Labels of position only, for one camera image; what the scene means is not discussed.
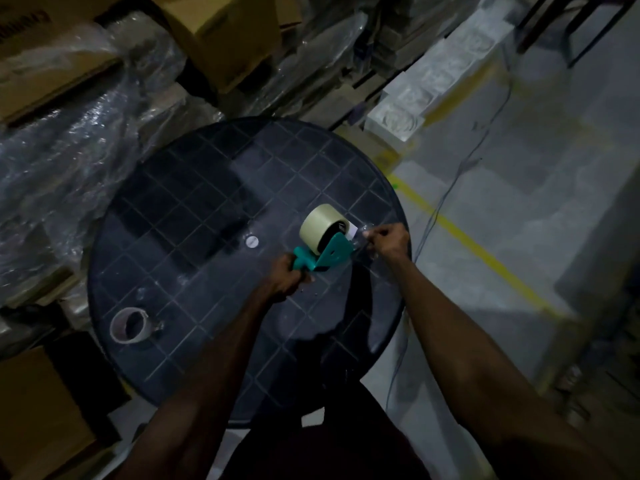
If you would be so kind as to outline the empty cardboard tape core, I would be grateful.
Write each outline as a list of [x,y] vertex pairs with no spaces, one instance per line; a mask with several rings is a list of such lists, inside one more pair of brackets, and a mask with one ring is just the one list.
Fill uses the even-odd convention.
[[109,336],[121,345],[133,345],[151,337],[154,328],[142,308],[126,307],[118,311],[109,324]]

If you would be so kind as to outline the person's left forearm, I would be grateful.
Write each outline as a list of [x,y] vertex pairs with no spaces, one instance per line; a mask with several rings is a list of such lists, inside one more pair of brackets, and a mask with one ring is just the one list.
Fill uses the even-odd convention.
[[241,388],[261,322],[284,290],[268,278],[208,343],[155,412],[114,480],[206,480]]

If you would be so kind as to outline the teal tape dispenser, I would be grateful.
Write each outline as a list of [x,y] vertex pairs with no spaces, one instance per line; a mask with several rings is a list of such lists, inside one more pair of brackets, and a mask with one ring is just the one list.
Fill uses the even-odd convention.
[[296,247],[293,251],[295,259],[292,269],[309,272],[313,272],[317,268],[328,269],[347,261],[355,251],[356,247],[345,234],[336,232],[319,255],[309,247]]

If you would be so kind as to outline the person's left hand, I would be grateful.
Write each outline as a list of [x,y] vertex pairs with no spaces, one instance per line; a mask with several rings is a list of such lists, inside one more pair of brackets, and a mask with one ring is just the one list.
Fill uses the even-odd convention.
[[308,271],[294,269],[295,258],[296,256],[292,253],[284,253],[274,261],[271,267],[268,283],[271,300],[274,303],[284,301],[295,293],[301,284],[314,281]]

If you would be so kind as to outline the large brown cardboard box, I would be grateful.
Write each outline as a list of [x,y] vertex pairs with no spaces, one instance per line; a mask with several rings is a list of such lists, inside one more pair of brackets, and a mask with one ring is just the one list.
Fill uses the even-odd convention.
[[209,86],[236,88],[302,22],[297,0],[150,0]]

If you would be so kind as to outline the plain brown cardboard box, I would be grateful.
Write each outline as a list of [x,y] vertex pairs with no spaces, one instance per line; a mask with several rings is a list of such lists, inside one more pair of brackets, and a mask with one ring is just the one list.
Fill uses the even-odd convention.
[[100,450],[43,347],[0,362],[0,480],[45,480]]

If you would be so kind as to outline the round black tiled table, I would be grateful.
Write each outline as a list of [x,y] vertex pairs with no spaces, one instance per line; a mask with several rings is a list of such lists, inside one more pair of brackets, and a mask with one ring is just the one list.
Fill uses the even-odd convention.
[[[322,203],[358,227],[406,224],[363,151],[299,120],[222,121],[138,164],[101,222],[88,272],[93,328],[116,371],[152,405],[169,398],[276,257],[302,246],[300,226]],[[148,313],[149,339],[111,339],[126,307]],[[327,388],[368,373],[403,311],[388,268],[366,249],[316,273],[262,322],[228,427],[322,408]]]

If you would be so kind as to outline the person's right forearm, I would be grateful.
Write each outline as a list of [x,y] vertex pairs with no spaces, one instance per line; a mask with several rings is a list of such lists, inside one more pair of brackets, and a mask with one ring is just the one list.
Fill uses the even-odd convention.
[[382,255],[452,415],[499,480],[620,480],[495,341],[401,251]]

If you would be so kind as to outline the person's right hand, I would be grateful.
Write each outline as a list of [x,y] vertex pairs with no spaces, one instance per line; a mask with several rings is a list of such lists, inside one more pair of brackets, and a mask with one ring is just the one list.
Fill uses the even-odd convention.
[[402,223],[374,226],[363,233],[367,249],[386,260],[409,257],[410,234]]

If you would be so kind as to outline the beige packing tape roll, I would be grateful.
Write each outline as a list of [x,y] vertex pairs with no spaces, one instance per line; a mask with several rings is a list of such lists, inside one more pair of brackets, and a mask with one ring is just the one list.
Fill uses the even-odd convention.
[[348,234],[351,223],[329,203],[316,206],[303,220],[299,236],[308,249],[320,256],[336,233]]

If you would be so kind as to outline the person's dark shirt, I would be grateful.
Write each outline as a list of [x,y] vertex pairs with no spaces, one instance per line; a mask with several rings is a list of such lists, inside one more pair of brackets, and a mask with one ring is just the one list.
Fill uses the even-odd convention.
[[220,480],[431,480],[409,439],[360,382],[329,393],[324,419],[301,415],[258,421],[231,455]]

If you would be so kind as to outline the printed brown cardboard box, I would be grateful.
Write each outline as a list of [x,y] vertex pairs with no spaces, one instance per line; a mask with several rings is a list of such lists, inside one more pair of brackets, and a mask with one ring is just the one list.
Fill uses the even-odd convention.
[[0,125],[119,63],[96,17],[121,0],[0,0]]

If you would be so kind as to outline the white carved foam block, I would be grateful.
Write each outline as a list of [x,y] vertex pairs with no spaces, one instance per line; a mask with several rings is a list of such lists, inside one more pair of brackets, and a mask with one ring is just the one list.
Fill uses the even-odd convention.
[[438,104],[513,31],[514,26],[496,12],[477,9],[383,88],[379,103],[366,116],[364,130],[400,151]]

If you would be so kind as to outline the black metal chair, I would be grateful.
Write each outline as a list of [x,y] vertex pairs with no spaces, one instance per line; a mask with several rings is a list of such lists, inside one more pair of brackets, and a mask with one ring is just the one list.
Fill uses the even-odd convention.
[[[567,14],[569,6],[578,0],[537,0],[517,24],[516,53],[524,55],[556,20]],[[564,28],[561,35],[561,47],[566,49],[564,56],[567,69],[571,70],[580,60],[599,43],[638,0],[580,0],[583,4]],[[617,7],[617,12],[604,27],[588,42],[578,55],[572,55],[570,38],[597,9],[605,6]]]

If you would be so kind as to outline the clear tape strip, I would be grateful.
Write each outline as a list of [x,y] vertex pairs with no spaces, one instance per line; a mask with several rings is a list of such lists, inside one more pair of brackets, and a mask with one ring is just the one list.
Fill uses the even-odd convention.
[[368,239],[368,234],[375,228],[375,225],[372,224],[364,224],[360,227],[356,225],[352,225],[350,223],[349,231],[347,237],[354,250],[361,250],[370,244]]

